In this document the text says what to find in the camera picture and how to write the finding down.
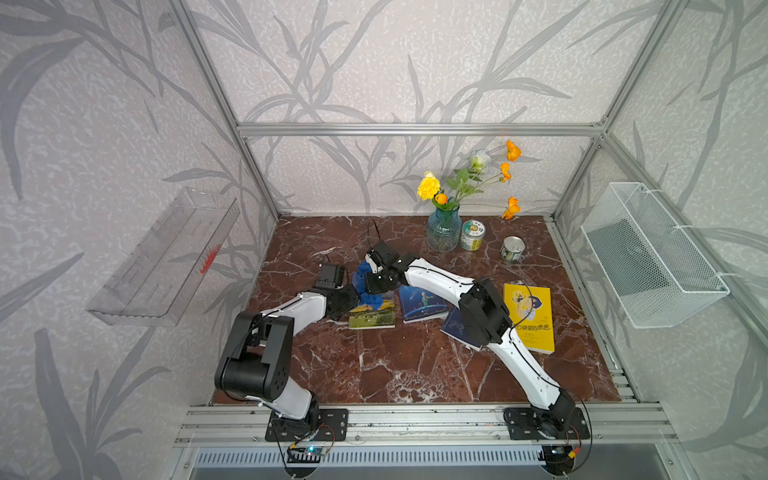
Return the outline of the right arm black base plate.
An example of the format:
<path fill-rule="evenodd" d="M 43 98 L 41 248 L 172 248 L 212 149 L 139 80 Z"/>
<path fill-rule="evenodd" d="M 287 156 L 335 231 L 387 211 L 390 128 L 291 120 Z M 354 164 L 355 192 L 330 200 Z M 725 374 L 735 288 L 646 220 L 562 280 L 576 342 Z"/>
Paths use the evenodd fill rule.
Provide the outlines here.
<path fill-rule="evenodd" d="M 503 420 L 511 440 L 578 441 L 590 440 L 589 422 L 581 408 L 576 408 L 564 424 L 557 426 L 545 411 L 531 407 L 508 407 Z"/>

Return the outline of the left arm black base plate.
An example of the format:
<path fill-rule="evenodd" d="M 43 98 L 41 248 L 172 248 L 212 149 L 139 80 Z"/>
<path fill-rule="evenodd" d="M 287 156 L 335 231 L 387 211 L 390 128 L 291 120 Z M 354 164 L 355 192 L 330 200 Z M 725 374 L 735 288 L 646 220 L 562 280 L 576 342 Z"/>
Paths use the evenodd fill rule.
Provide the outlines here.
<path fill-rule="evenodd" d="M 307 416 L 301 420 L 279 416 L 272 412 L 267 424 L 265 440 L 272 443 L 344 441 L 348 424 L 348 409 L 320 408 L 310 410 Z"/>

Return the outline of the blue Little Prince book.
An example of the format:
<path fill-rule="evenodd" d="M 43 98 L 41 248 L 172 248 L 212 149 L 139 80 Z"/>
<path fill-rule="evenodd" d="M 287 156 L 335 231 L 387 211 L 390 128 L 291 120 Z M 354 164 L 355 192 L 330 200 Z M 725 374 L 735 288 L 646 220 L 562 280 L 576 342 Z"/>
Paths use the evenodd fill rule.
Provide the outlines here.
<path fill-rule="evenodd" d="M 427 290 L 403 285 L 397 290 L 403 322 L 414 323 L 445 319 L 450 305 L 440 296 Z"/>

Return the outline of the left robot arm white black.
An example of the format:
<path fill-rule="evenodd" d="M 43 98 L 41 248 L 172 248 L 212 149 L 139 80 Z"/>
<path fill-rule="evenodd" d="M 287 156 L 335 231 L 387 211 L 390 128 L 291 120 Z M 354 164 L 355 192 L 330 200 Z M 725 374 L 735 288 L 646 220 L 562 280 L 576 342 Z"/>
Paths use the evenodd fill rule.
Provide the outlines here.
<path fill-rule="evenodd" d="M 323 319 L 339 320 L 360 302 L 346 269 L 321 265 L 307 291 L 263 311 L 243 311 L 232 325 L 214 385 L 228 397 L 260 401 L 282 418 L 313 423 L 313 394 L 291 378 L 294 335 Z"/>

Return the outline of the blue landscape cover book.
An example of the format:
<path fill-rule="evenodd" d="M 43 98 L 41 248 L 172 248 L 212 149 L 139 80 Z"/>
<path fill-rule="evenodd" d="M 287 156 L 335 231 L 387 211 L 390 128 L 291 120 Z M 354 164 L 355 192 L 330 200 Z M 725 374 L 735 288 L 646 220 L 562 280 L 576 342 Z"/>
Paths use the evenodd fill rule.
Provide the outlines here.
<path fill-rule="evenodd" d="M 391 298 L 385 298 L 379 308 L 360 305 L 349 313 L 348 327 L 353 330 L 389 329 L 396 324 L 396 307 Z"/>

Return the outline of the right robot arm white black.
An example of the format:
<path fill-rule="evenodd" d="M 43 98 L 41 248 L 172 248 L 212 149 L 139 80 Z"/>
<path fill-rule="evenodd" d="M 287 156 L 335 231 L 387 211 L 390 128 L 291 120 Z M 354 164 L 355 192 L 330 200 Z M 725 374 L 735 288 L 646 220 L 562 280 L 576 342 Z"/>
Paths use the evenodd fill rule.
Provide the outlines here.
<path fill-rule="evenodd" d="M 522 387 L 542 436 L 556 438 L 569 430 L 575 401 L 524 346 L 490 279 L 451 273 L 413 253 L 400 255 L 383 241 L 368 250 L 365 261 L 372 269 L 364 277 L 368 293 L 385 293 L 407 285 L 427 290 L 457 307 L 465 332 L 490 349 Z"/>

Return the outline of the blue cleaning cloth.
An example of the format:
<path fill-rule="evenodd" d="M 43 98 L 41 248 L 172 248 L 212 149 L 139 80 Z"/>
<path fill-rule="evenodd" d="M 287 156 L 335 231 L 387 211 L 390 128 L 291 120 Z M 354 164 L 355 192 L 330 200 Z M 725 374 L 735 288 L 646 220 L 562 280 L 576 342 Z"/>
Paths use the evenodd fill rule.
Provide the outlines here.
<path fill-rule="evenodd" d="M 372 272 L 371 266 L 363 260 L 356 269 L 352 279 L 353 287 L 359 296 L 359 308 L 379 310 L 383 305 L 383 297 L 380 294 L 371 294 L 366 287 L 366 275 Z"/>

